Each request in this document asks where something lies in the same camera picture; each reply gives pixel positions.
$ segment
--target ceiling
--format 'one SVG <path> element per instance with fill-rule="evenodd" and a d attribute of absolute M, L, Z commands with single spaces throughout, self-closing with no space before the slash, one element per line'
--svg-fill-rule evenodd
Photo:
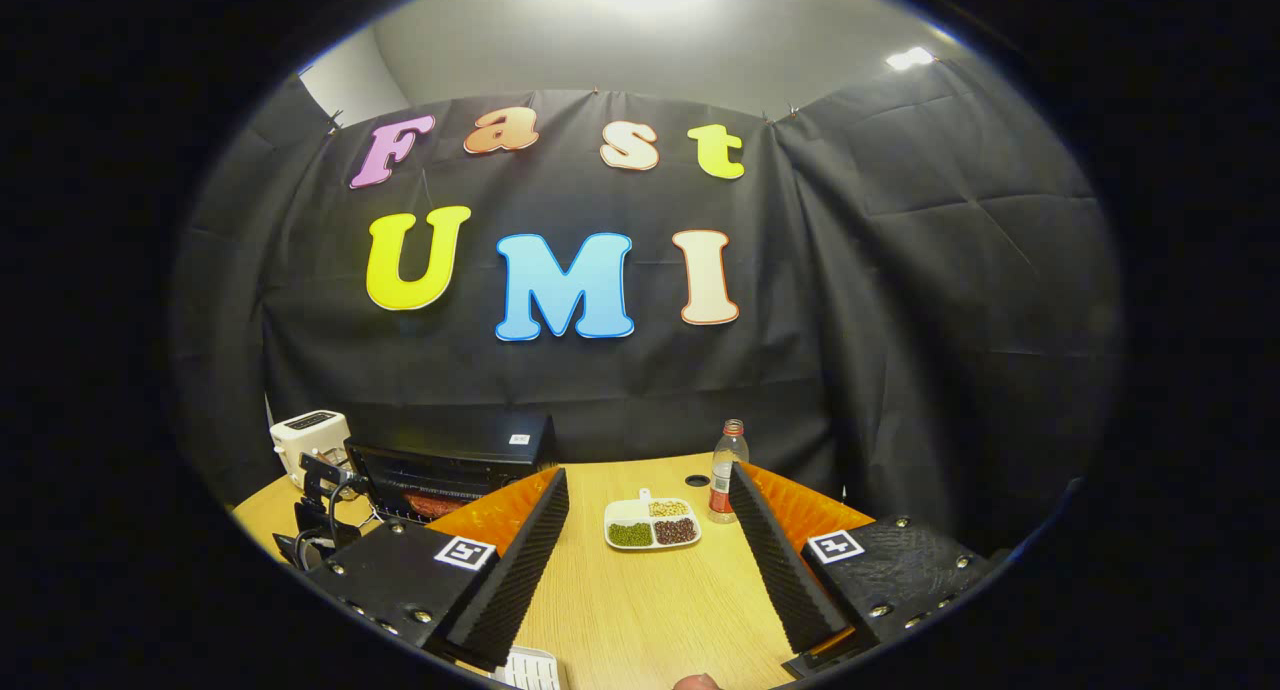
<path fill-rule="evenodd" d="M 525 90 L 627 90 L 768 116 L 892 72 L 923 46 L 965 52 L 890 0 L 413 0 L 302 76 L 340 124 Z"/>

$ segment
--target hand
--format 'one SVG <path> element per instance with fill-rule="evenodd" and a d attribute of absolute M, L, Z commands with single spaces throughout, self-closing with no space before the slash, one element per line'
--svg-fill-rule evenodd
<path fill-rule="evenodd" d="M 701 675 L 681 677 L 676 681 L 676 686 L 672 690 L 721 690 L 721 686 L 716 685 L 712 676 L 704 672 Z"/>

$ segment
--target blue letter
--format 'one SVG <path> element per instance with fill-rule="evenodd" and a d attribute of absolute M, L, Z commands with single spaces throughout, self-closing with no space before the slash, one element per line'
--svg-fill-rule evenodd
<path fill-rule="evenodd" d="M 498 325 L 499 341 L 531 341 L 541 333 L 530 303 L 538 303 L 543 320 L 559 338 L 568 330 L 577 301 L 582 317 L 575 330 L 584 338 L 625 338 L 636 324 L 627 317 L 622 300 L 622 257 L 631 238 L 595 233 L 582 242 L 577 257 L 562 271 L 543 236 L 507 236 L 498 241 L 498 253 L 507 257 L 507 316 Z"/>

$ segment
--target white plate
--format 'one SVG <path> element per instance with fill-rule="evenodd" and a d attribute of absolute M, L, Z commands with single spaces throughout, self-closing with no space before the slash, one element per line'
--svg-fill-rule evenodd
<path fill-rule="evenodd" d="M 649 503 L 680 503 L 689 508 L 685 515 L 671 515 L 662 517 L 649 516 Z M 689 518 L 694 524 L 694 538 L 692 540 L 685 540 L 684 543 L 672 543 L 668 545 L 662 545 L 658 543 L 658 530 L 653 527 L 654 522 L 659 521 L 676 521 Z M 611 525 L 636 525 L 645 522 L 649 525 L 649 533 L 653 534 L 653 543 L 649 545 L 614 545 L 613 540 L 609 540 L 609 526 Z M 680 498 L 650 498 L 649 489 L 640 489 L 640 499 L 636 501 L 614 501 L 604 506 L 604 542 L 609 544 L 611 548 L 617 548 L 621 550 L 653 550 L 653 549 L 666 549 L 666 548 L 680 548 L 684 545 L 691 545 L 703 538 L 703 529 L 698 525 L 698 518 L 694 517 L 694 508 Z"/>

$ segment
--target white wall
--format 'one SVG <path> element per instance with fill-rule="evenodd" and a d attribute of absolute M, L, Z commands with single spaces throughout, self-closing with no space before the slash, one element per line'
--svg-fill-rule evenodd
<path fill-rule="evenodd" d="M 329 115 L 342 111 L 335 120 L 338 125 L 353 125 L 408 106 L 383 61 L 371 26 L 316 58 L 302 72 L 302 84 Z"/>

